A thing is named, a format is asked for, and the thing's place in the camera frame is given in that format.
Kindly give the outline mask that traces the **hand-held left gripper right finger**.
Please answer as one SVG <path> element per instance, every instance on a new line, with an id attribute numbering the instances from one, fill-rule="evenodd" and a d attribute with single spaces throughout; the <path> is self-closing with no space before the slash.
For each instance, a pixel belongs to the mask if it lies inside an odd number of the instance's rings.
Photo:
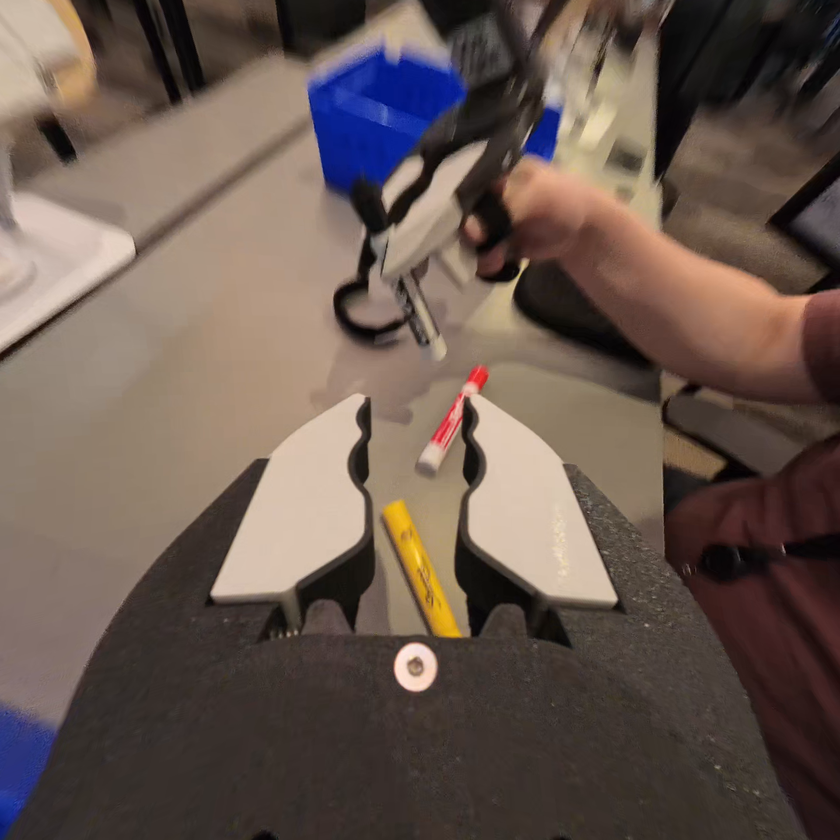
<path id="1" fill-rule="evenodd" d="M 514 605 L 532 636 L 563 636 L 564 609 L 613 612 L 619 595 L 562 458 L 484 396 L 465 400 L 465 493 L 455 577 L 477 635 Z"/>

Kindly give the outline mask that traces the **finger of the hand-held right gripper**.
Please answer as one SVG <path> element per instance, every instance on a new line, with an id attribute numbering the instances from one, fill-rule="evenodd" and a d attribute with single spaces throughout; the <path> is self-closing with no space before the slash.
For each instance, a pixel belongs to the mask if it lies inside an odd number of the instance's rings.
<path id="1" fill-rule="evenodd" d="M 478 156 L 448 156 L 435 169 L 432 181 L 408 209 L 404 219 L 393 222 L 381 240 L 381 282 L 396 282 L 435 256 L 452 282 L 470 282 L 477 258 L 459 242 L 466 215 L 456 192 L 478 162 Z"/>
<path id="2" fill-rule="evenodd" d="M 407 156 L 381 189 L 381 217 L 437 218 L 449 207 L 464 216 L 479 207 L 490 181 L 481 163 L 489 144 L 434 144 Z"/>

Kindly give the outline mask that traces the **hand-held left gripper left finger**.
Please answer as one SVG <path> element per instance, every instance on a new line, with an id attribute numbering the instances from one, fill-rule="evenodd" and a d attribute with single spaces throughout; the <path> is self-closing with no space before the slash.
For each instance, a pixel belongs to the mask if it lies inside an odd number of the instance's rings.
<path id="1" fill-rule="evenodd" d="M 355 629 L 375 577 L 371 399 L 355 393 L 269 455 L 209 592 L 216 606 L 278 605 L 288 631 L 334 602 Z"/>

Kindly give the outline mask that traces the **black dry-erase marker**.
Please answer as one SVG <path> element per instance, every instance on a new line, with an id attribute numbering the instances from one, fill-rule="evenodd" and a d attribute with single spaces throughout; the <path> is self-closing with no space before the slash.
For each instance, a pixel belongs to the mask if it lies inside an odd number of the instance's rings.
<path id="1" fill-rule="evenodd" d="M 416 343 L 434 361 L 441 361 L 447 344 L 428 306 L 421 282 L 425 278 L 430 255 L 404 257 L 394 245 L 393 224 L 382 199 L 381 189 L 360 178 L 351 188 L 351 203 L 365 228 L 365 245 L 373 256 L 370 271 L 380 285 L 391 292 L 406 318 Z"/>

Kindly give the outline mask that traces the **yellow highlighter marker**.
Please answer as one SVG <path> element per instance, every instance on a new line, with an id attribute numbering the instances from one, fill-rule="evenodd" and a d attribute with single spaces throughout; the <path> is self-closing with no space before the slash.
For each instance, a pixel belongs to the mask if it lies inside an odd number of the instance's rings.
<path id="1" fill-rule="evenodd" d="M 395 500 L 385 506 L 381 518 L 428 632 L 436 637 L 462 637 L 405 501 Z"/>

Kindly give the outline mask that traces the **red dry-erase marker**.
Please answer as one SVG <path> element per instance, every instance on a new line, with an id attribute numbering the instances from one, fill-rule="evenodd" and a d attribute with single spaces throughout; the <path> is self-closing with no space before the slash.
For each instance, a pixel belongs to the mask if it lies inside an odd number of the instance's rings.
<path id="1" fill-rule="evenodd" d="M 460 430 L 467 398 L 480 393 L 489 379 L 486 366 L 478 365 L 469 373 L 443 420 L 429 439 L 417 459 L 416 471 L 421 475 L 435 476 Z"/>

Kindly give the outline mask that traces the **person's right forearm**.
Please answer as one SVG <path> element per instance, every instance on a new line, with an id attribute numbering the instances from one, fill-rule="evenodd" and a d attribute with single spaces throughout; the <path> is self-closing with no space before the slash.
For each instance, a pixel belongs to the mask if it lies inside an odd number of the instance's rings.
<path id="1" fill-rule="evenodd" d="M 787 296 L 701 257 L 607 196 L 587 199 L 563 257 L 585 295 L 662 369 L 773 404 L 838 401 L 838 294 Z"/>

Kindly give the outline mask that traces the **person's right hand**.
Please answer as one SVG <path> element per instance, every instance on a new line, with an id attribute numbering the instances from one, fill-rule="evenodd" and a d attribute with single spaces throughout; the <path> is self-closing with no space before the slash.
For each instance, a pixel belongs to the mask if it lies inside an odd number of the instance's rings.
<path id="1" fill-rule="evenodd" d="M 491 187 L 490 195 L 509 220 L 501 241 L 488 247 L 489 230 L 477 215 L 468 217 L 462 227 L 463 239 L 477 252 L 476 273 L 481 279 L 523 261 L 572 265 L 596 243 L 591 222 L 597 194 L 575 175 L 526 157 Z"/>

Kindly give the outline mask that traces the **person's maroon shirt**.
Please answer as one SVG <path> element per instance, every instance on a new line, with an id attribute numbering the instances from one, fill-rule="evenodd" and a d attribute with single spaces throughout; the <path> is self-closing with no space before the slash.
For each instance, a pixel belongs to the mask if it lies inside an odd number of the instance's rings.
<path id="1" fill-rule="evenodd" d="M 810 838 L 838 838 L 838 434 L 780 472 L 714 483 L 665 515 L 666 558 L 752 703 Z"/>

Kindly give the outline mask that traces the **white plastic tray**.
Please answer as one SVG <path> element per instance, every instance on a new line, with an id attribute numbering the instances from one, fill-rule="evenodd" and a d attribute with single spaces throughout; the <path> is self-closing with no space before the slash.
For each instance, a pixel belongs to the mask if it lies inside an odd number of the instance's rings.
<path id="1" fill-rule="evenodd" d="M 1 351 L 9 350 L 135 257 L 133 238 L 33 193 L 12 195 L 2 229 Z"/>

